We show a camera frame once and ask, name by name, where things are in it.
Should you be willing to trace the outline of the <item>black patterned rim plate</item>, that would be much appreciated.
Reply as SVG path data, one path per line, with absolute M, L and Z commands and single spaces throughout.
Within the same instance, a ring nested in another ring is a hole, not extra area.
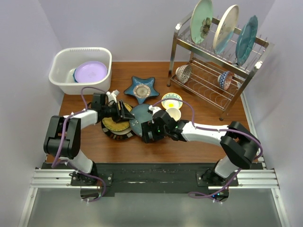
M 101 121 L 102 131 L 113 140 L 127 140 L 135 133 L 130 127 L 130 120 L 114 122 L 111 118 L 103 118 Z

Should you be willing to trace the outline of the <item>woven straw round mat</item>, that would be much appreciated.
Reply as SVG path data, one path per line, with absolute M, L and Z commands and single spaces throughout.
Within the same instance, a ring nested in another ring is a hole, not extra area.
M 114 132 L 121 132 L 130 127 L 129 114 L 130 107 L 122 107 L 119 103 L 102 106 L 103 125 Z

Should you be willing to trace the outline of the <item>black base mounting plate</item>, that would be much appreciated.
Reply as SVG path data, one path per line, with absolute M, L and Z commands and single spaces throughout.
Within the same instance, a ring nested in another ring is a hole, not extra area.
M 174 193 L 222 200 L 230 186 L 237 186 L 236 174 L 227 179 L 215 176 L 213 164 L 97 164 L 95 177 L 76 171 L 71 185 L 81 187 L 81 197 L 113 197 L 117 193 Z

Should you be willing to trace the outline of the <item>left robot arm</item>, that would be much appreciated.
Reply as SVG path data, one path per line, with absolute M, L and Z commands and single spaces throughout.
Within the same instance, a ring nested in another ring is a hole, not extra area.
M 81 130 L 101 124 L 102 131 L 114 140 L 126 140 L 134 136 L 129 121 L 132 106 L 117 101 L 114 93 L 94 93 L 93 99 L 79 112 L 67 116 L 52 116 L 44 141 L 44 152 L 55 159 L 52 167 L 63 163 L 75 168 L 71 175 L 85 185 L 102 186 L 96 164 L 80 149 Z

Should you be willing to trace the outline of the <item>brown patterned bowl in rack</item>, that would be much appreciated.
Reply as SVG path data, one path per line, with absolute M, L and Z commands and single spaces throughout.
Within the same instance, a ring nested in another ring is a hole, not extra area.
M 182 65 L 176 69 L 177 79 L 182 84 L 185 84 L 189 80 L 191 73 L 192 73 L 192 67 L 189 64 Z

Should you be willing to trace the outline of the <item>blue dotted scalloped plate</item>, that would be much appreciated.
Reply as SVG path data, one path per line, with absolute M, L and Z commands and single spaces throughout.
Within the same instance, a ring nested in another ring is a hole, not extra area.
M 73 74 L 72 74 L 72 78 L 73 78 L 73 81 L 74 81 L 75 83 L 78 83 L 77 80 L 76 80 L 76 78 L 75 78 L 75 72 L 76 72 L 76 69 L 74 70 L 74 72 L 73 72 Z

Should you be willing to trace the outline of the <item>mint flower plate in rack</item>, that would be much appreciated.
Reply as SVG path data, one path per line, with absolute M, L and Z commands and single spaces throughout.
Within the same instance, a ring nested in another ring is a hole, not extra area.
M 194 8 L 190 21 L 190 35 L 194 44 L 202 43 L 207 37 L 213 18 L 211 0 L 200 0 Z

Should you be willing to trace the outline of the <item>dark blue trivet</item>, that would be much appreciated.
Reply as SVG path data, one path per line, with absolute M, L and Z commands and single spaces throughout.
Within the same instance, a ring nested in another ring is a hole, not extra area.
M 143 104 L 146 99 L 158 97 L 160 94 L 154 88 L 155 77 L 141 79 L 132 76 L 132 84 L 124 91 L 125 95 L 133 96 L 138 104 Z

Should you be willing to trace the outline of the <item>yellow teal patterned bowl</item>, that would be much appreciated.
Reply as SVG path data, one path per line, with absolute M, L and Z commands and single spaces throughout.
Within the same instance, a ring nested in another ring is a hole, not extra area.
M 162 97 L 162 102 L 161 105 L 165 108 L 165 109 L 169 109 L 169 108 L 177 108 L 180 109 L 183 105 L 182 102 L 182 97 L 177 94 L 177 93 L 166 93 L 163 97 Z

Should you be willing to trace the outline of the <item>lavender round plate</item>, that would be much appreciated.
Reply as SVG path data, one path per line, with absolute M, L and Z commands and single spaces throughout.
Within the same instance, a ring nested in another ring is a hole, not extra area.
M 78 83 L 94 83 L 104 79 L 107 67 L 99 61 L 87 61 L 76 68 L 75 78 Z

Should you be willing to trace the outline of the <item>beige blue plate in rack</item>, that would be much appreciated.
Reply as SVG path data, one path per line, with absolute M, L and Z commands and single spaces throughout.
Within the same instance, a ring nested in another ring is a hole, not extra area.
M 233 36 L 238 23 L 239 6 L 230 6 L 223 14 L 214 35 L 213 50 L 215 54 L 221 54 Z

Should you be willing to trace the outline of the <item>teal scalloped plate in rack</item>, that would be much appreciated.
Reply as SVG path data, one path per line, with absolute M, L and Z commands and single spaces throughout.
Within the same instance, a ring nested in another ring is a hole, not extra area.
M 255 43 L 256 34 L 258 31 L 258 18 L 256 15 L 252 16 L 249 21 L 242 28 L 236 45 L 237 65 L 242 66 L 248 59 Z

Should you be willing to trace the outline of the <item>white ceramic mug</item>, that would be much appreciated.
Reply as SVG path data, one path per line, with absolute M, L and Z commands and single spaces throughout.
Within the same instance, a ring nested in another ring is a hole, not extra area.
M 168 109 L 166 109 L 166 112 L 175 121 L 179 121 L 180 118 L 181 118 L 181 111 L 179 109 L 177 109 L 177 108 L 174 108 L 174 107 L 168 108 Z

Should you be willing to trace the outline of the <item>white plastic bin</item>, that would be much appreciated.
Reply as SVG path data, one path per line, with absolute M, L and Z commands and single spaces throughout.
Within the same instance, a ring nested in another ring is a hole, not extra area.
M 75 82 L 73 74 L 83 63 L 99 61 L 106 66 L 106 76 L 98 82 Z M 108 91 L 112 75 L 112 54 L 103 47 L 74 47 L 58 52 L 49 73 L 49 80 L 68 95 L 91 95 L 95 92 L 91 87 Z

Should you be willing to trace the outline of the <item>blue-grey blossom plate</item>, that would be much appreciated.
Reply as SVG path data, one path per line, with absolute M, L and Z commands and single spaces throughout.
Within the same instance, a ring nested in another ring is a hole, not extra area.
M 132 131 L 139 137 L 142 137 L 142 126 L 141 124 L 152 120 L 152 113 L 149 112 L 149 104 L 140 104 L 135 106 L 131 110 L 131 114 L 134 116 L 129 121 Z

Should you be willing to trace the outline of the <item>blue red bowl in rack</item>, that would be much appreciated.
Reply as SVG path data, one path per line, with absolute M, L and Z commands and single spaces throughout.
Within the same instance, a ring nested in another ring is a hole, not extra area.
M 231 71 L 225 71 L 223 72 L 217 79 L 217 82 L 219 84 L 219 87 L 222 90 L 227 90 L 232 82 L 232 78 L 234 76 L 234 73 Z

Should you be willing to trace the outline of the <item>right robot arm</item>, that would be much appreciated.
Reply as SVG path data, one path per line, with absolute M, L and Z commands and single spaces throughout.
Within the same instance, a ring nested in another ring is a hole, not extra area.
M 226 156 L 213 169 L 202 174 L 203 181 L 217 186 L 224 185 L 228 177 L 237 170 L 250 169 L 261 151 L 260 141 L 241 123 L 213 126 L 175 120 L 166 111 L 152 112 L 152 119 L 141 124 L 142 140 L 145 143 L 169 137 L 174 141 L 199 141 L 222 147 Z

